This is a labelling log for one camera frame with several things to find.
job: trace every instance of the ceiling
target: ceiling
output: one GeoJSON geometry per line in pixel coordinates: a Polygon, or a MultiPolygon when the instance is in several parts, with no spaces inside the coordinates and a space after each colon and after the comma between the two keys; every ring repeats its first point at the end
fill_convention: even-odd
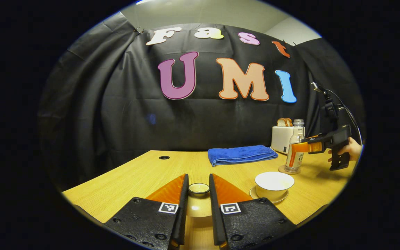
{"type": "Polygon", "coordinates": [[[290,15],[258,0],[151,0],[121,12],[135,27],[150,30],[173,24],[213,23],[260,33],[290,15]]]}

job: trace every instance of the wall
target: wall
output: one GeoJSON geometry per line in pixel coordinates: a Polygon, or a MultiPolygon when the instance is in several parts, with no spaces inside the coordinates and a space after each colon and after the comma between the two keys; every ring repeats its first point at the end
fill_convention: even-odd
{"type": "Polygon", "coordinates": [[[309,40],[321,38],[317,32],[294,17],[288,17],[281,21],[265,32],[265,34],[279,40],[285,40],[286,43],[292,46],[294,46],[294,43],[300,44],[309,40]]]}

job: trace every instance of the purple letter u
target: purple letter u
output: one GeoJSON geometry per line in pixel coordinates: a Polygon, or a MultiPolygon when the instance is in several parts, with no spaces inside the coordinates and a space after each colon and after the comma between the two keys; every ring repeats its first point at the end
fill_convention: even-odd
{"type": "Polygon", "coordinates": [[[172,65],[175,60],[169,59],[158,65],[160,70],[160,83],[163,95],[169,99],[178,100],[187,98],[195,89],[195,58],[198,52],[189,52],[180,57],[184,63],[184,84],[182,87],[174,87],[172,82],[172,65]]]}

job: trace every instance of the wooden table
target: wooden table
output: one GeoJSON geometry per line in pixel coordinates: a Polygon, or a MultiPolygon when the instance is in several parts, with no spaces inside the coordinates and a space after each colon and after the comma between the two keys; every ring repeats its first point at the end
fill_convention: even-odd
{"type": "MultiPolygon", "coordinates": [[[[189,184],[209,183],[209,174],[217,174],[241,190],[249,193],[255,185],[254,178],[263,172],[278,172],[286,155],[253,163],[220,165],[213,167],[207,152],[173,152],[151,150],[88,182],[66,190],[63,195],[82,207],[102,223],[109,220],[131,198],[146,198],[152,192],[182,174],[189,175],[189,184]],[[160,160],[160,156],[169,159],[160,160]]],[[[275,206],[293,223],[298,224],[329,204],[351,177],[356,162],[337,171],[329,171],[327,152],[315,155],[305,153],[302,170],[292,175],[295,183],[289,195],[275,206]]],[[[182,250],[219,249],[213,243],[212,218],[186,218],[185,245],[182,250]]]]}

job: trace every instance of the human hand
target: human hand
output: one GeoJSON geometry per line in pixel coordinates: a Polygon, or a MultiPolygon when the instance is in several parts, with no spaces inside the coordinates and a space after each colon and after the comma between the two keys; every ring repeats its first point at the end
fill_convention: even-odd
{"type": "Polygon", "coordinates": [[[350,155],[350,161],[351,160],[358,160],[359,156],[360,156],[360,152],[362,152],[362,146],[357,144],[357,142],[351,138],[348,137],[348,145],[344,146],[343,148],[341,148],[339,150],[339,152],[337,153],[338,155],[343,154],[344,152],[348,152],[348,154],[350,155]]]}

